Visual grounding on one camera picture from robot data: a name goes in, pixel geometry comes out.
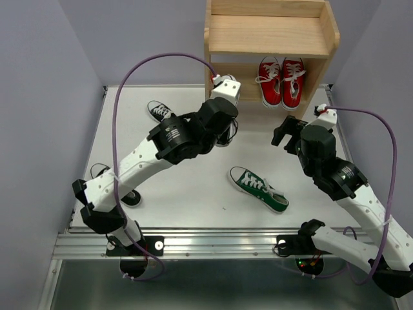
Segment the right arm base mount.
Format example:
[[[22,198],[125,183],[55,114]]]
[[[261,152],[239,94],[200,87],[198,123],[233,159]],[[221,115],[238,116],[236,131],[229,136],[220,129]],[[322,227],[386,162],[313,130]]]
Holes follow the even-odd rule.
[[[303,223],[296,234],[278,235],[272,252],[281,258],[295,256],[296,266],[301,273],[319,276],[324,268],[323,255],[327,252],[317,249],[312,237],[324,226],[323,222],[313,219]]]

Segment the green sneaker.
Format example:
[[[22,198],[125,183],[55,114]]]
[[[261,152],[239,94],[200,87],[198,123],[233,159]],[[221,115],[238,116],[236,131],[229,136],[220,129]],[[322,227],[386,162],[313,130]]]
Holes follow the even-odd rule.
[[[214,87],[211,91],[210,99],[223,98],[231,102],[233,106],[236,107],[240,97],[241,83],[238,82],[232,75],[217,75],[212,79],[212,81]],[[237,128],[238,124],[236,118],[234,118],[227,130],[218,139],[216,146],[228,146],[237,134]]]
[[[275,190],[265,178],[244,167],[232,167],[228,179],[239,192],[256,198],[272,212],[285,212],[290,204],[285,195]]]

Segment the red sneaker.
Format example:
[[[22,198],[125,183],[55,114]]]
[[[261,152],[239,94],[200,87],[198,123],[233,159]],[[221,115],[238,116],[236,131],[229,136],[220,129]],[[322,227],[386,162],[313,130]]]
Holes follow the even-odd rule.
[[[255,82],[261,90],[261,100],[269,109],[274,109],[281,103],[281,65],[274,56],[264,57],[257,70]]]
[[[298,108],[304,88],[306,70],[301,58],[286,57],[282,64],[282,106],[288,111]]]

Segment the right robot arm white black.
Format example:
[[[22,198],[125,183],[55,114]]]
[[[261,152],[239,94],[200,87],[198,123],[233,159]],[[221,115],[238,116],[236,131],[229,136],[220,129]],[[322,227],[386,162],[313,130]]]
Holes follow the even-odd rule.
[[[400,298],[412,292],[412,238],[395,221],[385,217],[364,174],[351,162],[336,155],[333,135],[335,120],[321,115],[312,123],[288,116],[274,129],[271,144],[296,155],[306,176],[333,202],[346,210],[373,241],[373,245],[351,239],[313,219],[296,234],[277,236],[274,247],[279,256],[304,256],[321,251],[333,254],[372,274],[374,283],[386,294]]]

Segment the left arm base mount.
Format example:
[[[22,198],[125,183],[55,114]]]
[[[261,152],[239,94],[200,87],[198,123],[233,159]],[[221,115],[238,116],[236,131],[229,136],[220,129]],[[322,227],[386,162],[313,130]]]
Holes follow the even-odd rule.
[[[165,273],[163,256],[165,238],[163,236],[146,236],[140,247],[134,244],[125,247],[115,236],[106,235],[106,256],[119,258],[119,270],[122,277],[133,282],[154,280]]]

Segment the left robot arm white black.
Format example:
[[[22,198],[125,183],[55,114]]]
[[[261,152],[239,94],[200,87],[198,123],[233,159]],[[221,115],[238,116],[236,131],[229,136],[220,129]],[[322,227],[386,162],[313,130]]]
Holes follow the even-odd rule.
[[[97,234],[111,234],[128,254],[145,249],[139,224],[123,210],[120,200],[157,173],[209,153],[236,119],[234,99],[206,100],[197,112],[163,118],[125,158],[91,180],[72,184],[83,204],[83,223]]]

